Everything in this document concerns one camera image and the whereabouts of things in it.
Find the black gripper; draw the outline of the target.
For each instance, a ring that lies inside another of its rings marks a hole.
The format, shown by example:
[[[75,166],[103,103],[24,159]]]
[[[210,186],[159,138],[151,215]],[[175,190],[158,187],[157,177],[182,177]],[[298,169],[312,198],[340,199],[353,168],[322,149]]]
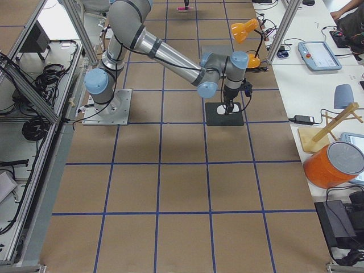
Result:
[[[223,87],[223,99],[221,101],[223,108],[226,110],[226,115],[232,114],[234,110],[234,99],[238,95],[239,88]]]

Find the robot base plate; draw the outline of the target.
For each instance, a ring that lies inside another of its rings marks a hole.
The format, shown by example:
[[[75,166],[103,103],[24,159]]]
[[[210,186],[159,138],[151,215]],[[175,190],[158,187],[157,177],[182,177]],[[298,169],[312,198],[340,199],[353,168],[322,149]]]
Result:
[[[89,95],[88,104],[84,113],[82,124],[85,126],[115,126],[127,125],[129,120],[130,102],[132,89],[117,89],[111,103],[106,109],[101,111],[104,106],[95,104],[91,95]]]

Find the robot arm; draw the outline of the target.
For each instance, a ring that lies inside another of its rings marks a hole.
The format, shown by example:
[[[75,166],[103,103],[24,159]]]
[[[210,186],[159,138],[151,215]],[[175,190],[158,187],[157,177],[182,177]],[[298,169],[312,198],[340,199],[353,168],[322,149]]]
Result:
[[[247,53],[235,51],[226,56],[206,52],[200,64],[196,64],[147,31],[144,21],[151,8],[152,1],[114,1],[111,4],[108,19],[113,36],[109,48],[103,54],[99,66],[89,71],[84,78],[95,106],[101,110],[107,106],[118,106],[114,88],[123,70],[125,53],[130,51],[154,59],[184,78],[197,88],[202,98],[212,98],[221,76],[225,76],[222,107],[225,114],[239,113],[241,109],[233,100],[243,89],[248,65]]]

